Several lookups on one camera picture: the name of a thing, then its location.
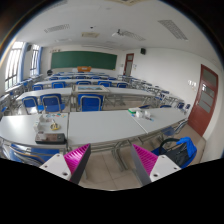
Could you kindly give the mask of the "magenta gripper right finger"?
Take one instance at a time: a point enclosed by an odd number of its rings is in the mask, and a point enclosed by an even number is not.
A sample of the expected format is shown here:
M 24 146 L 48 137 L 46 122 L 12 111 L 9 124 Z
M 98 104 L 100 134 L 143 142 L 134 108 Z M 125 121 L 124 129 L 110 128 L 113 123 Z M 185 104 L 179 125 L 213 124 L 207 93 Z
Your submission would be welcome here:
M 180 167 L 166 155 L 157 156 L 135 144 L 131 147 L 131 155 L 137 177 L 143 186 L 180 170 Z

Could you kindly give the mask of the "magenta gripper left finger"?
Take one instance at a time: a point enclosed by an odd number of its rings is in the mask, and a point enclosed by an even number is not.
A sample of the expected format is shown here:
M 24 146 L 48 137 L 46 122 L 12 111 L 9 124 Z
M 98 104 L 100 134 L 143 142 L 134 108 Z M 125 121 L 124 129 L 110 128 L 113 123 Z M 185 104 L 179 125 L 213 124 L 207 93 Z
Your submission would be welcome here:
M 41 169 L 78 184 L 91 154 L 91 145 L 86 144 L 65 155 L 55 154 L 40 166 Z

